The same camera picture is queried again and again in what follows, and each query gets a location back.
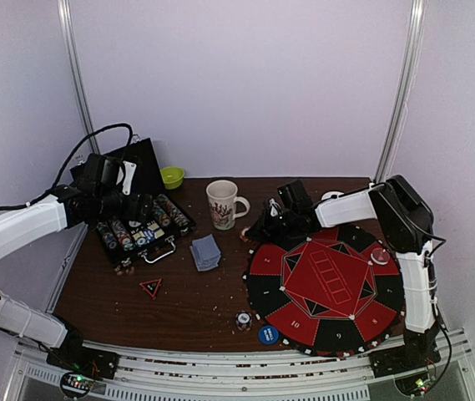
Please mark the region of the stack of poker chips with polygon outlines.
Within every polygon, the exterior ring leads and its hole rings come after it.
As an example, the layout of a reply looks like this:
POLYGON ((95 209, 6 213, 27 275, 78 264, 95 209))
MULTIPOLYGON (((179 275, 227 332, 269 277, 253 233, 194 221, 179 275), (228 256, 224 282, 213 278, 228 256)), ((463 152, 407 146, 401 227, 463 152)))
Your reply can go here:
POLYGON ((250 242, 250 238, 247 236, 247 232, 249 231, 249 229, 250 229, 250 227, 246 226, 240 232, 240 239, 243 242, 250 242))

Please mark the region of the blue playing card deck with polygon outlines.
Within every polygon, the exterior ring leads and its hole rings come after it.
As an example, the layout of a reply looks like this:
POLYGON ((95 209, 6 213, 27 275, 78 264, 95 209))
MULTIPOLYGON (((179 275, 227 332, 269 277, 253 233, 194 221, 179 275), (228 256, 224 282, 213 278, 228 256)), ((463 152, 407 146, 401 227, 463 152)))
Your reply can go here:
POLYGON ((198 272, 207 272, 219 266, 221 252, 212 234, 193 240, 189 248, 198 272))

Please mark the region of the clear red round button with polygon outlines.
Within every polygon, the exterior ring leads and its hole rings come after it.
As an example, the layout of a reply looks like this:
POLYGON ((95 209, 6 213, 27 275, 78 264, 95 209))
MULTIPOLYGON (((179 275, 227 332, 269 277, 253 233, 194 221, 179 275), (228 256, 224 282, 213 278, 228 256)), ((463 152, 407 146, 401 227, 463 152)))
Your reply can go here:
POLYGON ((371 251, 371 260, 379 266, 385 266, 391 260, 391 255, 387 249, 376 247, 371 251))

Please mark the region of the red triangular chip holder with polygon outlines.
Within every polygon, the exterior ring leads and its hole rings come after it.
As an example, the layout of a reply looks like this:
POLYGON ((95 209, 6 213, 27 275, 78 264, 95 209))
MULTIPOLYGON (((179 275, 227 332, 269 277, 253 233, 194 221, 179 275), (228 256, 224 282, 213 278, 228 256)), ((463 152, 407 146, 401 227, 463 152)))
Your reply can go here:
POLYGON ((155 299, 159 293, 159 290, 162 286, 163 279, 158 278, 154 280, 149 280, 146 282, 141 282, 139 286, 144 292, 146 292, 152 299, 155 299))

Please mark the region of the blue small blind button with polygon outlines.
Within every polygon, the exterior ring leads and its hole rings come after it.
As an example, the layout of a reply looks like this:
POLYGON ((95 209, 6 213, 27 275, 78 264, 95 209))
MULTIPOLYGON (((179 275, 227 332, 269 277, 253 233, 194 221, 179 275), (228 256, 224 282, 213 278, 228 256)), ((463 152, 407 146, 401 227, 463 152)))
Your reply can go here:
POLYGON ((264 345, 274 345, 280 338, 279 331, 271 326, 265 325, 258 332, 259 341, 264 345))

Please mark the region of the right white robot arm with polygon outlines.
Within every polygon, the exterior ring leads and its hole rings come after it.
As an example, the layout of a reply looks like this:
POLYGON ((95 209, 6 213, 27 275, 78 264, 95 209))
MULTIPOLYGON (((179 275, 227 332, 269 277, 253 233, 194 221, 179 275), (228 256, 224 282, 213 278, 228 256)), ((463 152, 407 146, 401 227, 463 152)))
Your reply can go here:
POLYGON ((439 326, 433 213, 399 175, 315 202, 299 180, 283 185, 245 233, 254 241, 243 276, 256 316, 284 343, 346 358, 402 324, 398 362, 431 356, 439 326))

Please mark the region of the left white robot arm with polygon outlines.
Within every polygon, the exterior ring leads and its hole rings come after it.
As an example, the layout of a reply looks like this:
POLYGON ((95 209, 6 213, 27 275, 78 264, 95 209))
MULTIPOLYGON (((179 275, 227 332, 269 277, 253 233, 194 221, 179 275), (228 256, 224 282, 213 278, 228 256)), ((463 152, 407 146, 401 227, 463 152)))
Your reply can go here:
MULTIPOLYGON (((137 163, 119 156, 91 154, 71 185, 54 181, 37 198, 16 206, 0 206, 0 260, 49 234, 80 223, 124 219, 145 222, 152 198, 136 193, 132 184, 137 163)), ((73 371, 85 369, 90 354, 69 336, 73 329, 49 313, 40 312, 0 292, 0 329, 57 349, 58 358, 73 371)))

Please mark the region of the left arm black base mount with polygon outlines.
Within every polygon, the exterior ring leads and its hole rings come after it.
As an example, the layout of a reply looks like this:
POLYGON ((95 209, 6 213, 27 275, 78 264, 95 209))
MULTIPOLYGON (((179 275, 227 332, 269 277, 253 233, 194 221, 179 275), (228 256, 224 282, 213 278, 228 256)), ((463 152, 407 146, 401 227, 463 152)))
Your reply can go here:
POLYGON ((46 362, 89 378, 113 379, 119 364, 119 355, 79 344, 63 345, 60 348, 51 348, 46 362))

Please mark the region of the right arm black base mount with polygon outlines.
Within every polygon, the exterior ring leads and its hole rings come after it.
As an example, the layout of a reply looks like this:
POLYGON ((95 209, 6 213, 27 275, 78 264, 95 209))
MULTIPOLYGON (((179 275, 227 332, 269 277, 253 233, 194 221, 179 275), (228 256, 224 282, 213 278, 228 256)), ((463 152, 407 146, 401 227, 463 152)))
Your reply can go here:
POLYGON ((374 377, 382 378, 425 368, 429 363, 440 362, 442 357, 437 345, 433 343, 423 353, 420 353, 417 346, 402 345, 373 351, 369 359, 374 377))

